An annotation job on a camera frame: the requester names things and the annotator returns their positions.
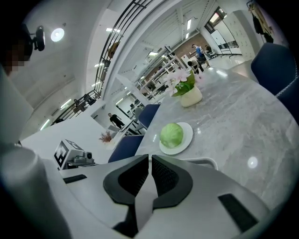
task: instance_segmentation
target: whiteboard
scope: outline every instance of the whiteboard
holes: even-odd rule
[[[226,43],[218,30],[215,30],[211,34],[211,36],[213,37],[218,46]]]
[[[224,38],[224,40],[226,42],[233,42],[235,41],[234,36],[231,34],[230,30],[228,29],[228,27],[225,25],[225,23],[223,21],[219,22],[215,27],[215,30],[218,30],[220,32],[220,34],[222,35],[222,37]]]

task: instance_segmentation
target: chair backrest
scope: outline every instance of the chair backrest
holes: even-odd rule
[[[299,125],[299,79],[295,80],[277,98],[289,110]]]
[[[114,149],[108,162],[119,161],[133,157],[141,144],[143,135],[125,136]]]
[[[296,62],[287,47],[265,43],[251,63],[259,84],[273,95],[295,79]]]
[[[137,107],[137,108],[135,109],[135,117],[138,118],[139,115],[141,114],[141,112],[142,112],[142,109],[140,109],[139,107]]]
[[[145,128],[150,126],[158,108],[160,105],[147,105],[138,117],[138,120],[143,124]]]

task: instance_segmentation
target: staircase railing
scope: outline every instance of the staircase railing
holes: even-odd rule
[[[136,17],[152,2],[153,0],[134,0],[126,7],[110,32],[103,51],[99,59],[99,66],[95,78],[94,89],[99,92],[100,96],[103,89],[103,83],[110,61],[119,45],[119,42],[124,37],[124,34]]]
[[[84,112],[89,106],[93,105],[100,98],[100,94],[96,90],[92,90],[79,99],[75,99],[73,103],[52,122],[51,125],[71,119]]]

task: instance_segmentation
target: flower vase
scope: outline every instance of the flower vase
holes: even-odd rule
[[[200,90],[194,86],[190,91],[181,96],[181,105],[183,107],[192,106],[202,100]]]

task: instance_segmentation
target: marble table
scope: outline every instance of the marble table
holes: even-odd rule
[[[299,174],[299,127],[283,104],[256,82],[229,70],[209,69],[198,83],[203,99],[183,108],[165,97],[136,155],[165,155],[163,126],[186,122],[191,144],[179,159],[210,157],[218,169],[273,209],[284,202]]]

